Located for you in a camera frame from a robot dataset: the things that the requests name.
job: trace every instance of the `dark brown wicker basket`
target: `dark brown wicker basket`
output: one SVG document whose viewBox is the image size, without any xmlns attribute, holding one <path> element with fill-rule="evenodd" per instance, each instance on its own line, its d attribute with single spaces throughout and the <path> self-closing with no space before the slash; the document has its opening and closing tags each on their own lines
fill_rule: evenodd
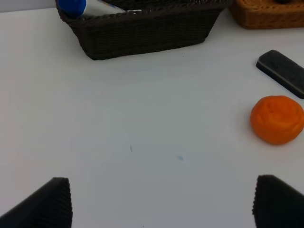
<svg viewBox="0 0 304 228">
<path fill-rule="evenodd" d="M 124 10 L 71 19 L 57 9 L 93 60 L 136 55 L 201 43 L 231 0 L 107 0 Z"/>
</svg>

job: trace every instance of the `wicker basket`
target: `wicker basket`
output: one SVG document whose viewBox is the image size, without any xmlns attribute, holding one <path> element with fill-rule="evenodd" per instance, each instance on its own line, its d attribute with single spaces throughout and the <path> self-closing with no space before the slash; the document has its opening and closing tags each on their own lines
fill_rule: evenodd
<svg viewBox="0 0 304 228">
<path fill-rule="evenodd" d="M 61 19 L 91 59 L 102 60 L 201 43 L 231 0 L 107 0 L 126 13 Z"/>
<path fill-rule="evenodd" d="M 279 4 L 275 0 L 235 0 L 230 11 L 247 29 L 304 27 L 304 0 L 293 0 L 288 4 Z"/>
</svg>

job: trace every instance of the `orange wicker basket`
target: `orange wicker basket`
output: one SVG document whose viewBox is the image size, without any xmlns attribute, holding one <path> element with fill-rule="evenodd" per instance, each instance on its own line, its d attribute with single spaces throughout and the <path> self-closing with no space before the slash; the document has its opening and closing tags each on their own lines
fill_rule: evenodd
<svg viewBox="0 0 304 228">
<path fill-rule="evenodd" d="M 275 0 L 235 0 L 230 12 L 237 23 L 247 29 L 304 27 L 304 0 L 288 4 Z"/>
</svg>

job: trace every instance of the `basket rim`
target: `basket rim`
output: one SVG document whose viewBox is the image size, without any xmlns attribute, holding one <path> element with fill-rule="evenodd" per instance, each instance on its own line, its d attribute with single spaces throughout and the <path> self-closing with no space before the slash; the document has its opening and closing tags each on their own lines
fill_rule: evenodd
<svg viewBox="0 0 304 228">
<path fill-rule="evenodd" d="M 248 11 L 259 13 L 286 14 L 304 11 L 304 2 L 278 4 L 265 1 L 263 4 L 256 4 L 254 0 L 235 0 L 235 3 Z"/>
<path fill-rule="evenodd" d="M 84 18 L 70 18 L 58 6 L 56 1 L 56 8 L 61 19 L 71 27 L 96 27 L 105 24 L 129 22 L 141 19 L 153 19 L 168 15 L 179 13 L 196 12 L 202 10 L 216 10 L 225 9 L 233 0 L 196 0 L 196 2 L 171 4 L 164 7 L 157 7 L 154 9 L 146 9 L 142 11 L 128 11 L 124 13 L 107 14 L 102 16 L 92 16 Z"/>
</svg>

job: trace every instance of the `black remote control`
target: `black remote control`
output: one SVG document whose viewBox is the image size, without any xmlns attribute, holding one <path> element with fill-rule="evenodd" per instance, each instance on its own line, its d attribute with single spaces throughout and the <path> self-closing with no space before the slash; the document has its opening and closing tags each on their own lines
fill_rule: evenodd
<svg viewBox="0 0 304 228">
<path fill-rule="evenodd" d="M 275 50 L 263 54 L 256 66 L 290 92 L 304 99 L 303 67 Z"/>
</svg>

